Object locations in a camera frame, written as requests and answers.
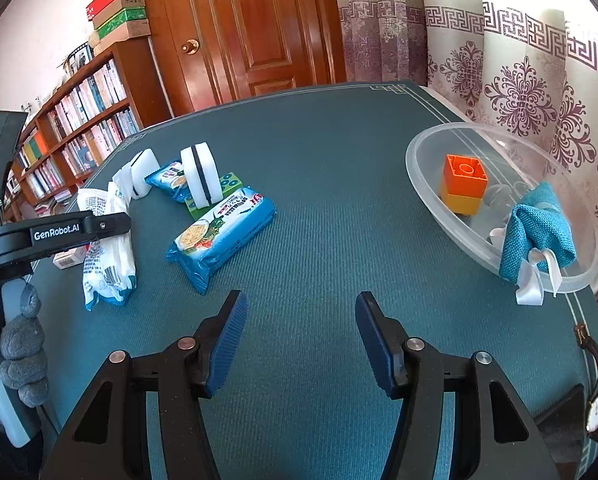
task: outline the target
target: door knob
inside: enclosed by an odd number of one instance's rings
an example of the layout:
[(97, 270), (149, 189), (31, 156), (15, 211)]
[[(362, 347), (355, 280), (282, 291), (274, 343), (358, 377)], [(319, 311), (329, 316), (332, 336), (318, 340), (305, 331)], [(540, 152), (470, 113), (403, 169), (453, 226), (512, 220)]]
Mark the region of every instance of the door knob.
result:
[(194, 54), (197, 50), (199, 50), (199, 42), (197, 40), (187, 40), (181, 45), (181, 51), (184, 54)]

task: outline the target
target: watch face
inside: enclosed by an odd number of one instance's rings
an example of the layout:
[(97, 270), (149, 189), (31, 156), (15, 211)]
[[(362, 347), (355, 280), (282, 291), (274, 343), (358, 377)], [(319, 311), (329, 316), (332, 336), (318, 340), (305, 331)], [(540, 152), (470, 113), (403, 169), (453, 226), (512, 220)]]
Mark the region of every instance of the watch face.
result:
[(586, 423), (588, 433), (598, 430), (598, 396), (590, 404), (588, 411), (588, 422)]

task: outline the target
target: silver screw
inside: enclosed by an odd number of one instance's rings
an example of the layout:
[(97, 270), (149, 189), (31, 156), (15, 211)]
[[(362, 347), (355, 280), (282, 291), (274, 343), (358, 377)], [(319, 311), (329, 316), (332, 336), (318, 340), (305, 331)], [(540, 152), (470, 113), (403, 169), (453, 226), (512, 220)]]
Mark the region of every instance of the silver screw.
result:
[(111, 363), (120, 363), (125, 359), (125, 352), (123, 350), (115, 350), (110, 354)]
[(489, 365), (492, 362), (492, 356), (488, 352), (477, 352), (477, 361), (482, 365)]
[(408, 341), (406, 341), (406, 346), (408, 348), (410, 348), (410, 350), (423, 350), (423, 347), (426, 346), (426, 344), (421, 341), (421, 339), (419, 339), (418, 337), (411, 337), (410, 339), (408, 339)]
[(176, 342), (176, 346), (181, 348), (182, 350), (191, 350), (196, 345), (196, 341), (194, 337), (182, 337), (179, 341)]

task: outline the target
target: wooden door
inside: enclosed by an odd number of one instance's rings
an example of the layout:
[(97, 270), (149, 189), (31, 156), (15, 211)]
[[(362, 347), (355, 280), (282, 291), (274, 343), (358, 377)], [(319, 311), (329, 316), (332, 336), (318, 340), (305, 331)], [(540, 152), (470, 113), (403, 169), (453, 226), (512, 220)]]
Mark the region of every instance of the wooden door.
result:
[(175, 115), (345, 81), (336, 0), (146, 0), (146, 8)]

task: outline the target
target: curtain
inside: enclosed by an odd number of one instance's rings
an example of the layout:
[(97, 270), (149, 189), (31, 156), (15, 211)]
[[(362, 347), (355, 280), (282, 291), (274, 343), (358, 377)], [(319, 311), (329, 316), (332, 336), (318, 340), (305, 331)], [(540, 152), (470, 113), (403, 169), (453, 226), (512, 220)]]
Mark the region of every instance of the curtain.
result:
[[(338, 4), (349, 80), (427, 81), (471, 120), (530, 139), (566, 168), (598, 221), (598, 13), (589, 0)], [(598, 274), (591, 285), (598, 303)]]

